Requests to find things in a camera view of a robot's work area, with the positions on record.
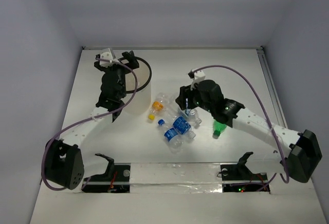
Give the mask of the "clear bottle green white label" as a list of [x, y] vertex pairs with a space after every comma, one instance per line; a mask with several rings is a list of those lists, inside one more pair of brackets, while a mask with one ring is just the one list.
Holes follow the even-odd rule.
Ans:
[[188, 122], [192, 122], [195, 128], [198, 128], [202, 123], [201, 118], [196, 109], [185, 109], [182, 110], [180, 107], [177, 108], [178, 113], [185, 118]]

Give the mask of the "orange label bottle yellow cap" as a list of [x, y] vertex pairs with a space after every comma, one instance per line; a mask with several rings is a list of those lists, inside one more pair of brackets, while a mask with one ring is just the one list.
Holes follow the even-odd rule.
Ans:
[[151, 105], [148, 119], [150, 121], [154, 121], [156, 116], [158, 116], [160, 113], [162, 113], [167, 106], [169, 105], [169, 97], [163, 92], [160, 92], [156, 97], [154, 102]]

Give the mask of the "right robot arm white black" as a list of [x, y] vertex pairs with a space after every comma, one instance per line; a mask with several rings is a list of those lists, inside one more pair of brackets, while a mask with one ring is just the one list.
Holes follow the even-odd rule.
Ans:
[[275, 172], [288, 173], [300, 183], [307, 183], [322, 159], [315, 133], [298, 132], [267, 122], [238, 101], [227, 99], [212, 80], [203, 80], [195, 87], [182, 86], [175, 102], [182, 109], [201, 108], [216, 121], [240, 130], [278, 150], [279, 166]]

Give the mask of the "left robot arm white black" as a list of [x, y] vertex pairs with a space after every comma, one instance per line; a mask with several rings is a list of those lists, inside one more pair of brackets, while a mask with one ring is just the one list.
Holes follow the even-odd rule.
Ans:
[[83, 189], [92, 176], [109, 180], [114, 174], [113, 160], [101, 153], [108, 163], [91, 162], [82, 150], [91, 145], [98, 133], [109, 127], [131, 103], [127, 95], [126, 75], [136, 76], [139, 62], [133, 51], [125, 51], [117, 59], [108, 48], [96, 55], [94, 67], [103, 72], [100, 96], [90, 115], [67, 126], [46, 144], [42, 158], [42, 181], [53, 191]]

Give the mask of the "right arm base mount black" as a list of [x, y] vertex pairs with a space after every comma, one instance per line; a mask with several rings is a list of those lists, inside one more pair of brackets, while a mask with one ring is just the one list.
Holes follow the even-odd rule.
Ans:
[[268, 177], [266, 173], [254, 174], [246, 166], [253, 152], [246, 152], [237, 162], [221, 164], [217, 177], [222, 180], [224, 193], [261, 192], [270, 193], [266, 186]]

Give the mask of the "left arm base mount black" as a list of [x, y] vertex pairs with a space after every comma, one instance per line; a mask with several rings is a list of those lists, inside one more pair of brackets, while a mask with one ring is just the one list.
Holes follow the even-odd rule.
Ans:
[[104, 173], [85, 178], [82, 185], [84, 193], [129, 193], [130, 192], [130, 163], [116, 164], [114, 159], [106, 155], [95, 154], [107, 161]]

